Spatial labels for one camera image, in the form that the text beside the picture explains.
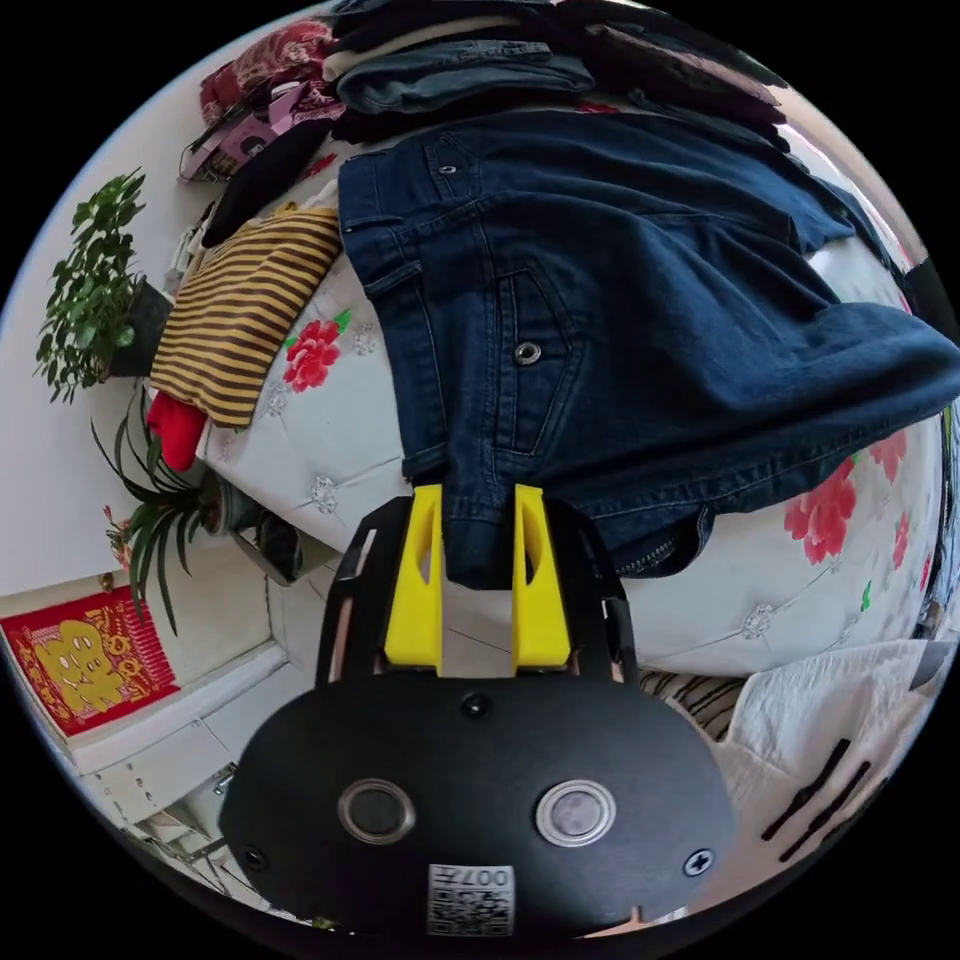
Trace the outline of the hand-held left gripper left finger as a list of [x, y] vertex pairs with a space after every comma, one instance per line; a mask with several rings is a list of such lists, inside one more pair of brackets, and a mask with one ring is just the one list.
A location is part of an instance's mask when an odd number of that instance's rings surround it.
[[410, 503], [383, 653], [392, 668], [440, 671], [442, 486], [416, 488]]

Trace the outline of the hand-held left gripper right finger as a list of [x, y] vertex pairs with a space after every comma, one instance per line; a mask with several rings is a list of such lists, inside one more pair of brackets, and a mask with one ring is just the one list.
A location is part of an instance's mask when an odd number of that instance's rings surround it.
[[514, 492], [512, 661], [516, 671], [563, 670], [569, 632], [543, 493]]

